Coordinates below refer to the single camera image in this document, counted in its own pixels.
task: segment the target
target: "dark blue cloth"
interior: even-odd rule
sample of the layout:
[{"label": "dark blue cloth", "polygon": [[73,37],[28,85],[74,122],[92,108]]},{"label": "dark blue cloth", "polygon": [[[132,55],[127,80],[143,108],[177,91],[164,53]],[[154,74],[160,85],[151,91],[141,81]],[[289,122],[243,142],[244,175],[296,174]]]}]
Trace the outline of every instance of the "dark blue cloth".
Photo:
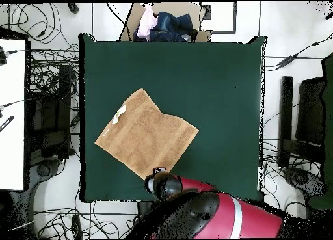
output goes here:
[{"label": "dark blue cloth", "polygon": [[159,12],[157,25],[150,30],[150,42],[186,42],[181,35],[193,34],[190,14],[175,17]]}]

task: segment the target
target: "white stripe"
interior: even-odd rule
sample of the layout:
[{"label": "white stripe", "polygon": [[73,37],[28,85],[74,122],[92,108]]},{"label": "white stripe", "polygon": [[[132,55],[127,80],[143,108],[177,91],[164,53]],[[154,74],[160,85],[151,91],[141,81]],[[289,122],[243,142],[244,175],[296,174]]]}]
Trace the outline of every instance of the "white stripe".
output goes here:
[{"label": "white stripe", "polygon": [[232,234],[230,238],[239,238],[239,235],[241,234],[241,228],[242,228],[242,221],[243,221],[243,214],[242,214],[242,207],[237,199],[232,197],[233,203],[235,204],[235,221],[233,222],[233,228],[232,228]]}]

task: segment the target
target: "white desk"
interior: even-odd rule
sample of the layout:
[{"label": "white desk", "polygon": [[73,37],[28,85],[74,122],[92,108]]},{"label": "white desk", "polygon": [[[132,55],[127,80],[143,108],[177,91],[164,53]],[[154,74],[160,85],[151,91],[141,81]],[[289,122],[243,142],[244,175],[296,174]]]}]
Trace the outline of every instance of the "white desk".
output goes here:
[{"label": "white desk", "polygon": [[[24,40],[0,39],[5,51],[24,50]],[[0,66],[0,105],[24,100],[25,52],[19,51]],[[24,102],[13,104],[2,112],[2,125],[10,116],[13,121],[0,132],[0,189],[23,190]]]}]

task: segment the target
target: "table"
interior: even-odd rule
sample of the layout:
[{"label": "table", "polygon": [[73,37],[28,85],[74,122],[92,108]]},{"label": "table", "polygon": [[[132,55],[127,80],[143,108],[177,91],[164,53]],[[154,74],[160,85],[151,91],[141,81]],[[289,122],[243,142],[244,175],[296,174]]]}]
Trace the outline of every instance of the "table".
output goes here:
[{"label": "table", "polygon": [[263,42],[95,42],[80,34],[80,199],[152,200],[140,177],[94,144],[124,100],[143,88],[162,112],[199,129],[171,173],[261,200]]}]

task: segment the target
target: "power adapter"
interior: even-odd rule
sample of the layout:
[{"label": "power adapter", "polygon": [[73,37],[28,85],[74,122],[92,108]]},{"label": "power adapter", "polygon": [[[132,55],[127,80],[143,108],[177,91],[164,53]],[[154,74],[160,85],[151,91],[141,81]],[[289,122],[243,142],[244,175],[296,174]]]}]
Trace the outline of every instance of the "power adapter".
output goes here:
[{"label": "power adapter", "polygon": [[72,215],[72,233],[75,240],[83,240],[80,215]]}]

